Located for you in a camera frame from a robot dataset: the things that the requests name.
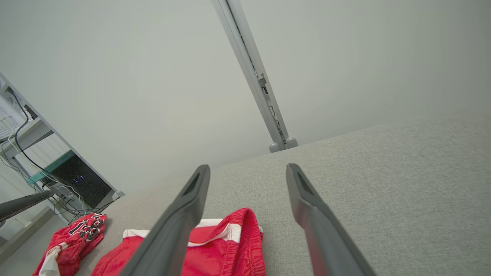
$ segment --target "red clothing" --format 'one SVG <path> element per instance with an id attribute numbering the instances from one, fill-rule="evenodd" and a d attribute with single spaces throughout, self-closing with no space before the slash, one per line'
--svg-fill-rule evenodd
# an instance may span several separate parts
<path id="1" fill-rule="evenodd" d="M 125 230 L 123 242 L 99 260 L 92 276 L 117 276 L 148 232 Z M 262 229 L 249 208 L 222 220 L 201 220 L 191 232 L 182 275 L 265 276 L 262 238 Z"/>
<path id="2" fill-rule="evenodd" d="M 53 234 L 33 276 L 73 276 L 80 260 L 102 240 L 106 215 L 90 214 Z"/>

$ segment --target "black cable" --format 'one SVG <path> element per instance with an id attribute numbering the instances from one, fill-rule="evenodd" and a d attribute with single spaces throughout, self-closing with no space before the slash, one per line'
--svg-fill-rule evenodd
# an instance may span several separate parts
<path id="1" fill-rule="evenodd" d="M 80 215 L 80 213 L 75 214 L 75 213 L 73 212 L 73 211 L 76 211 L 76 210 L 69 210 L 69 208 L 68 208 L 68 207 L 65 207 L 65 206 L 63 205 L 63 203 L 62 203 L 62 202 L 64 202 L 64 200 L 63 200 L 62 198 L 60 198 L 60 199 L 62 200 L 62 202 L 60 202 L 59 200 L 57 200 L 57 199 L 56 199 L 54 196 L 52 196 L 52 198 L 53 198 L 53 199 L 55 200 L 55 202 L 56 202 L 56 203 L 58 203 L 58 205 L 59 205 L 59 206 L 60 206 L 60 207 L 61 207 L 63 210 L 65 210 L 66 212 L 68 212 L 68 213 L 70 213 L 70 214 L 72 214 L 72 215 L 74 215 L 74 216 L 79 216 L 79 215 Z"/>
<path id="2" fill-rule="evenodd" d="M 24 122 L 24 124 L 16 131 L 15 133 L 15 142 L 17 144 L 17 146 L 19 147 L 19 149 L 21 150 L 22 154 L 24 154 L 24 156 L 31 162 L 33 163 L 36 167 L 40 168 L 42 171 L 45 171 L 46 172 L 46 176 L 48 175 L 51 175 L 53 178 L 56 178 L 57 180 L 59 180 L 59 182 L 63 185 L 66 185 L 66 186 L 69 186 L 72 188 L 71 185 L 67 185 L 66 184 L 66 181 L 63 180 L 61 177 L 58 177 L 58 176 L 55 176 L 54 174 L 52 174 L 51 172 L 48 172 L 47 170 L 45 170 L 43 167 L 41 167 L 40 165 L 36 164 L 36 162 L 34 162 L 31 158 L 29 158 L 29 156 L 27 156 L 27 154 L 24 152 L 24 149 L 21 148 L 21 145 L 19 144 L 19 141 L 17 140 L 17 136 L 19 135 L 19 131 L 25 127 L 25 125 L 27 125 L 27 123 L 29 122 L 29 116 L 27 115 L 26 111 L 24 110 L 24 108 L 22 108 L 21 106 L 21 103 L 19 102 L 19 99 L 17 99 L 17 96 L 15 95 L 15 93 L 12 91 L 12 95 L 14 96 L 15 98 L 15 101 L 17 102 L 17 104 L 19 105 L 19 107 L 21 108 L 22 112 L 24 112 L 24 115 L 26 116 L 26 121 Z"/>
<path id="3" fill-rule="evenodd" d="M 19 99 L 17 99 L 17 96 L 15 95 L 14 92 L 12 92 L 12 95 L 14 95 L 14 98 L 15 98 L 15 101 L 17 102 L 17 104 L 19 105 L 19 107 L 21 108 L 22 112 L 24 112 L 24 115 L 26 116 L 26 121 L 24 122 L 24 124 L 16 131 L 15 133 L 15 142 L 17 143 L 17 146 L 19 147 L 19 149 L 21 150 L 21 152 L 24 154 L 24 156 L 29 159 L 29 161 L 31 161 L 31 163 L 33 163 L 36 167 L 40 168 L 41 170 L 45 171 L 47 174 L 51 174 L 50 172 L 48 172 L 47 170 L 45 170 L 44 168 L 42 168 L 40 165 L 36 164 L 36 162 L 34 162 L 31 158 L 29 158 L 29 156 L 27 156 L 27 154 L 24 152 L 24 150 L 21 148 L 21 145 L 19 144 L 19 141 L 17 140 L 17 135 L 19 135 L 19 131 L 21 131 L 21 129 L 23 127 L 25 127 L 27 125 L 27 123 L 29 123 L 29 116 L 27 115 L 26 111 L 24 110 L 24 108 L 22 108 L 21 106 L 21 103 L 19 103 Z"/>

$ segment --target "white trim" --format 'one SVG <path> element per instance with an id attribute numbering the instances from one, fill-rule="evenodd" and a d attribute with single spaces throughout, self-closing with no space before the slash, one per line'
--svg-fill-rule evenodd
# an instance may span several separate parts
<path id="1" fill-rule="evenodd" d="M 50 249 L 44 257 L 43 265 L 39 270 L 39 276 L 60 276 L 60 270 L 56 258 L 58 254 L 68 248 L 67 243 L 61 243 Z"/>
<path id="2" fill-rule="evenodd" d="M 223 231 L 218 234 L 217 236 L 203 242 L 203 243 L 200 243 L 200 244 L 195 244 L 195 243 L 192 243 L 192 242 L 188 242 L 188 247 L 198 247 L 198 246 L 202 246 L 202 245 L 205 245 L 211 241 L 214 241 L 214 240 L 217 240 L 217 239 L 223 239 L 224 241 L 234 241 L 236 243 L 239 243 L 241 241 L 241 232 L 242 232 L 242 226 L 240 226 L 239 224 L 235 224 L 235 223 L 229 223 L 227 224 L 227 226 L 225 227 L 225 229 L 223 229 Z"/>
<path id="3" fill-rule="evenodd" d="M 126 229 L 123 232 L 123 239 L 127 237 L 142 237 L 146 238 L 150 230 Z"/>
<path id="4" fill-rule="evenodd" d="M 198 223 L 198 225 L 196 225 L 195 228 L 215 226 L 215 225 L 220 224 L 220 222 L 222 220 L 223 219 L 201 219 L 200 222 Z"/>

